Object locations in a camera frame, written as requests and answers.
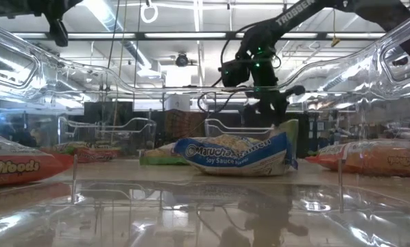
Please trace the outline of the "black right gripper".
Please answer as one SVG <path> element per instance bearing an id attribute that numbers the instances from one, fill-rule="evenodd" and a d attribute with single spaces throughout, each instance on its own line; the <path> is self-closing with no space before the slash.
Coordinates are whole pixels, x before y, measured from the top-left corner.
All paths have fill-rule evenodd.
<path id="1" fill-rule="evenodd" d="M 304 86 L 293 86 L 283 93 L 278 89 L 278 78 L 275 75 L 272 59 L 270 57 L 249 57 L 246 56 L 246 66 L 254 81 L 254 89 L 245 93 L 248 98 L 259 99 L 262 102 L 256 103 L 256 109 L 260 113 L 262 121 L 271 121 L 279 126 L 286 120 L 286 111 L 289 105 L 287 98 L 292 95 L 302 95 L 305 93 Z M 274 113 L 270 104 L 274 104 Z"/>

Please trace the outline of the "blue Maruchan ramen packet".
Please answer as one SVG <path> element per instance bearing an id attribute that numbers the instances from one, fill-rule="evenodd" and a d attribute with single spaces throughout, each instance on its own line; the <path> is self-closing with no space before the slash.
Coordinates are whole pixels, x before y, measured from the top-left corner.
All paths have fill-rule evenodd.
<path id="1" fill-rule="evenodd" d="M 280 176 L 298 168 L 285 132 L 262 141 L 230 134 L 184 138 L 172 152 L 200 172 L 217 176 Z"/>

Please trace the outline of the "orange Saucy Noods packet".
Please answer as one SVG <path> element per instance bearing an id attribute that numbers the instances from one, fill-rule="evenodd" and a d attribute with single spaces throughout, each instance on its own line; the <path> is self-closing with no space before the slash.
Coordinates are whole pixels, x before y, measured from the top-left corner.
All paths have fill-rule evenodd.
<path id="1" fill-rule="evenodd" d="M 71 155 L 46 153 L 0 137 L 0 185 L 50 178 L 73 164 Z"/>
<path id="2" fill-rule="evenodd" d="M 375 139 L 330 145 L 306 160 L 337 172 L 410 177 L 410 141 Z"/>

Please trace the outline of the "red white snack packet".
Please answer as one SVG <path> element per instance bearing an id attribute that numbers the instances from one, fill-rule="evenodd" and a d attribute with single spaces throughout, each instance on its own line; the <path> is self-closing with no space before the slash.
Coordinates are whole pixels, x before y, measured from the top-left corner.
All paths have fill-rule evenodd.
<path id="1" fill-rule="evenodd" d="M 114 147 L 106 141 L 96 141 L 94 143 L 72 141 L 56 144 L 51 147 L 41 147 L 39 150 L 50 154 L 76 155 L 78 163 L 111 161 L 121 153 L 121 148 Z"/>

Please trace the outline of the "row of green ramen packets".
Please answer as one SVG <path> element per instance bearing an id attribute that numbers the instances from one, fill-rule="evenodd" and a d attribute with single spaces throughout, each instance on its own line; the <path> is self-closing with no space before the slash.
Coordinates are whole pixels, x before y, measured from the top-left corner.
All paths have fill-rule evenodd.
<path id="1" fill-rule="evenodd" d="M 218 119 L 206 119 L 204 125 L 207 137 L 218 137 L 222 134 L 230 134 L 258 140 L 268 139 L 270 132 L 274 129 L 274 125 L 270 127 L 228 127 Z"/>

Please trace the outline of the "cluttered background shelf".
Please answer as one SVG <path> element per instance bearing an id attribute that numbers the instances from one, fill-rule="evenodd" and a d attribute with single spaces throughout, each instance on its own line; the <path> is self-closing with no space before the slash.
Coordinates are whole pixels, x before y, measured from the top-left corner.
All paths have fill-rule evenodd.
<path id="1" fill-rule="evenodd" d="M 352 123 L 354 112 L 327 110 L 309 113 L 309 155 L 330 145 L 359 138 L 357 125 Z"/>

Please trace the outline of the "black overhead crossbar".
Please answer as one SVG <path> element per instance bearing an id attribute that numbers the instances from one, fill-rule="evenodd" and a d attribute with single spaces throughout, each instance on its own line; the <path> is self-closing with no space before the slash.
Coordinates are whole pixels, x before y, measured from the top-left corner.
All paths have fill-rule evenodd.
<path id="1" fill-rule="evenodd" d="M 284 34 L 281 39 L 285 40 L 325 40 L 336 36 L 346 40 L 375 40 L 384 36 L 383 32 L 289 32 Z M 70 40 L 104 40 L 110 38 L 119 39 L 242 39 L 243 32 L 126 32 L 126 33 L 110 33 L 110 32 L 71 32 L 68 34 Z"/>

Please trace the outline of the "person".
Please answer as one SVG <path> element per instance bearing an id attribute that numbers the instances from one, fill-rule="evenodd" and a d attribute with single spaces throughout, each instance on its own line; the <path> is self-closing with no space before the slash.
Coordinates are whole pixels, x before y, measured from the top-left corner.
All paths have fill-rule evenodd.
<path id="1" fill-rule="evenodd" d="M 168 110 L 165 113 L 165 133 L 172 139 L 204 137 L 205 113 Z"/>

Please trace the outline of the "white box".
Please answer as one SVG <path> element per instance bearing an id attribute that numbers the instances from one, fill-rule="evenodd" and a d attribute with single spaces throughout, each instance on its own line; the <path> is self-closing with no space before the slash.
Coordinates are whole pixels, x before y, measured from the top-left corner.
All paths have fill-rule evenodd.
<path id="1" fill-rule="evenodd" d="M 189 95 L 169 95 L 165 99 L 165 109 L 188 112 L 191 109 L 191 98 Z"/>

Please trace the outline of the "clear plastic bin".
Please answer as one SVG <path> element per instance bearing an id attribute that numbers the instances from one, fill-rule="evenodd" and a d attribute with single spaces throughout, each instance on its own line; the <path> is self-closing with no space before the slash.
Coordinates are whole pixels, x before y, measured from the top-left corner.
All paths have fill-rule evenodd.
<path id="1" fill-rule="evenodd" d="M 354 141 L 410 141 L 410 65 L 388 62 L 410 20 L 367 49 L 291 79 L 299 148 L 309 113 L 354 112 Z M 50 178 L 0 185 L 0 247 L 410 247 L 410 177 L 330 171 L 299 160 L 280 176 L 207 175 L 139 156 L 78 163 Z"/>
<path id="2" fill-rule="evenodd" d="M 72 141 L 106 141 L 114 147 L 121 148 L 118 157 L 139 156 L 142 151 L 154 148 L 156 127 L 155 121 L 142 117 L 132 118 L 116 126 L 103 122 L 82 123 L 60 117 L 58 144 Z"/>

